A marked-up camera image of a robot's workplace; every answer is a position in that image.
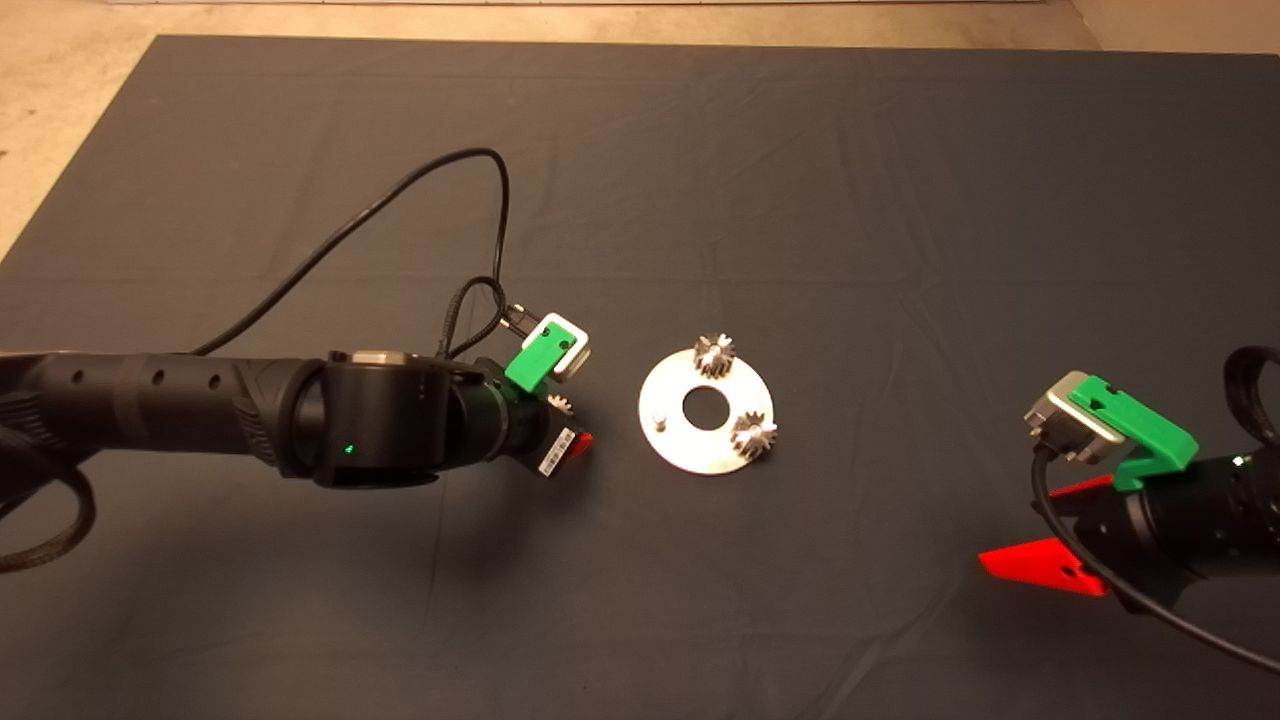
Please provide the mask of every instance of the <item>green 3d-printed bracket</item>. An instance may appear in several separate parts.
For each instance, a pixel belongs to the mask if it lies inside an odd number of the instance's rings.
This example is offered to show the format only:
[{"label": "green 3d-printed bracket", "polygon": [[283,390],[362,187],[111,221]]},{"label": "green 3d-printed bracket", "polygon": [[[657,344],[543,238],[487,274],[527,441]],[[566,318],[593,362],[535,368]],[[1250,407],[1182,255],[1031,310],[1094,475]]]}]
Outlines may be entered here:
[{"label": "green 3d-printed bracket", "polygon": [[577,338],[573,337],[573,333],[556,323],[548,323],[541,334],[536,336],[529,347],[521,350],[520,355],[516,355],[507,364],[507,370],[503,374],[525,392],[540,395],[539,386],[556,369],[556,364],[564,357],[575,342]]},{"label": "green 3d-printed bracket", "polygon": [[1199,450],[1190,433],[1097,375],[1076,386],[1070,398],[1137,443],[1111,479],[1111,486],[1120,492],[1142,489],[1142,478],[1183,470]]}]

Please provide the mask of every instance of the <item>concrete floor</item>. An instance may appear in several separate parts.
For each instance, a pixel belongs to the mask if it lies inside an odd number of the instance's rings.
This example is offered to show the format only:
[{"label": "concrete floor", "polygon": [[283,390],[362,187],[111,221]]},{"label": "concrete floor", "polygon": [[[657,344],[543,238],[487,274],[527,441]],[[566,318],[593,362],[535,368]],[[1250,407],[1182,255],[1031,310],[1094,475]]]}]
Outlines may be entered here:
[{"label": "concrete floor", "polygon": [[[1280,47],[1274,0],[1201,3],[1228,15],[1224,6],[1238,6],[1239,27],[1226,29],[1187,15],[1196,0],[1169,4],[1181,6],[1172,22],[1164,4],[1143,12],[1146,0],[572,8],[0,0],[0,258],[157,33],[1071,50],[1222,50],[1243,37],[1242,50]],[[1275,22],[1253,22],[1247,10]],[[1144,29],[1152,15],[1156,33]]]}]

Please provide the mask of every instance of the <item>silver disc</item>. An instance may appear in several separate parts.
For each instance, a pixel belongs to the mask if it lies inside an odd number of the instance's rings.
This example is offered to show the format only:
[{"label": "silver disc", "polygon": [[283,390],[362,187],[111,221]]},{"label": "silver disc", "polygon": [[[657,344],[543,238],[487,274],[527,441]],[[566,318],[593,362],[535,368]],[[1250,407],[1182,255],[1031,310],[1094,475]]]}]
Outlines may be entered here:
[{"label": "silver disc", "polygon": [[[713,430],[695,427],[685,416],[685,396],[700,387],[717,389],[728,401],[728,418]],[[668,355],[649,372],[640,388],[640,427],[667,462],[699,475],[732,473],[750,462],[733,450],[733,421],[746,413],[773,420],[773,397],[759,373],[735,357],[728,372],[707,378],[694,365],[694,351]]]}]

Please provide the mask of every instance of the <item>sticker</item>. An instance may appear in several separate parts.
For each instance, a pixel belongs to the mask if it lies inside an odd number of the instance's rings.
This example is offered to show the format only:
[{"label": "sticker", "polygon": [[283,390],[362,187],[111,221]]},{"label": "sticker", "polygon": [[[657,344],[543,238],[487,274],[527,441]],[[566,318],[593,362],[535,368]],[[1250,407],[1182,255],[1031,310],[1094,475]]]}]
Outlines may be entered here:
[{"label": "sticker", "polygon": [[552,473],[556,471],[556,466],[559,465],[561,457],[564,457],[564,454],[568,452],[568,446],[573,445],[573,438],[576,437],[577,433],[568,428],[561,430],[561,436],[556,438],[552,448],[547,451],[547,456],[538,464],[538,471],[541,473],[544,478],[552,477]]}]

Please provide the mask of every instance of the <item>spur gear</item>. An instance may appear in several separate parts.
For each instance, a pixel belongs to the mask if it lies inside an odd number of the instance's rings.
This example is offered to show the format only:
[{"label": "spur gear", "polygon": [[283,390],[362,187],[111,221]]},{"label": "spur gear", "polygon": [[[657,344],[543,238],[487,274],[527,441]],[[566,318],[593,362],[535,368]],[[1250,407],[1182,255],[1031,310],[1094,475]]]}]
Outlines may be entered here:
[{"label": "spur gear", "polygon": [[705,378],[722,378],[733,365],[735,355],[733,338],[727,334],[701,336],[694,345],[694,366]]},{"label": "spur gear", "polygon": [[748,460],[768,452],[778,441],[778,425],[764,421],[764,413],[744,413],[733,423],[733,450]]},{"label": "spur gear", "polygon": [[573,404],[570,402],[568,398],[564,397],[563,395],[548,395],[547,405],[550,405],[552,407],[559,410],[566,415],[573,414]]}]

